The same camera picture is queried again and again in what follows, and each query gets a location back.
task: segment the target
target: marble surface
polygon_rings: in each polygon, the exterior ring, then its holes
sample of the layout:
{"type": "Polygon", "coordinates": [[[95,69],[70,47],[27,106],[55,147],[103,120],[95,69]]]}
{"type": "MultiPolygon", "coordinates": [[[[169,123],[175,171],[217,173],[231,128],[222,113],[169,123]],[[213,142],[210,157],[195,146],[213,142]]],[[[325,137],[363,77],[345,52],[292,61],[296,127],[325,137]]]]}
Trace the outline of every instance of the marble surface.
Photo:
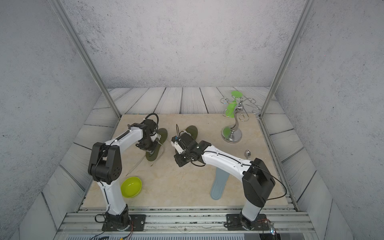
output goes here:
{"type": "MultiPolygon", "coordinates": [[[[139,114],[123,115],[115,136],[124,132],[127,124],[141,122],[144,117],[145,115],[139,114]]],[[[173,157],[175,151],[170,144],[170,139],[176,135],[176,123],[180,129],[185,129],[189,125],[197,126],[198,142],[208,141],[229,154],[244,158],[244,151],[249,149],[252,153],[251,158],[262,159],[271,174],[277,176],[255,118],[240,123],[243,138],[238,144],[226,143],[221,138],[221,129],[233,123],[233,119],[224,118],[221,114],[159,114],[159,118],[159,127],[168,130],[168,140],[164,144],[165,152],[161,158],[155,163],[144,159],[130,175],[126,176],[144,155],[144,152],[132,145],[122,154],[123,171],[119,178],[120,183],[132,176],[139,177],[143,182],[141,193],[138,196],[131,199],[125,198],[130,207],[242,206],[244,204],[242,183],[235,177],[229,177],[222,198],[213,200],[210,197],[210,189],[215,179],[215,167],[209,165],[196,167],[190,163],[183,167],[177,166],[173,157]]],[[[270,197],[278,197],[283,193],[283,188],[277,183],[270,197]]],[[[266,203],[266,205],[287,204],[286,198],[270,200],[266,203]]],[[[82,208],[104,206],[101,190],[96,182],[93,182],[82,208]]]]}

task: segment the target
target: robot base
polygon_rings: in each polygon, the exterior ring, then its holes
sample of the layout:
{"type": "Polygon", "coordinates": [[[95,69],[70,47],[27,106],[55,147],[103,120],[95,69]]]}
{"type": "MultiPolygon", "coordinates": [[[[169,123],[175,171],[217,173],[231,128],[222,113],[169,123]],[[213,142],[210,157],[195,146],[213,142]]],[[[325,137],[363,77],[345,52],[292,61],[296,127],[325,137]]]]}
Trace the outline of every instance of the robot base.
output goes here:
{"type": "MultiPolygon", "coordinates": [[[[243,228],[241,219],[239,214],[227,214],[227,229],[228,231],[244,231],[248,230],[243,228]]],[[[252,223],[253,229],[251,231],[262,231],[264,230],[264,234],[267,234],[270,229],[268,226],[268,222],[262,221],[261,223],[258,223],[257,221],[260,221],[260,219],[266,219],[265,214],[259,214],[256,217],[256,220],[252,223]]]]}
{"type": "MultiPolygon", "coordinates": [[[[131,218],[131,221],[133,222],[133,231],[134,232],[144,231],[144,224],[145,224],[145,219],[146,219],[145,214],[130,214],[129,217],[131,218]]],[[[105,221],[101,230],[105,231],[105,232],[119,231],[118,228],[116,227],[116,225],[110,221],[105,221]]],[[[131,231],[130,226],[124,230],[124,232],[130,232],[130,231],[131,231]]]]}

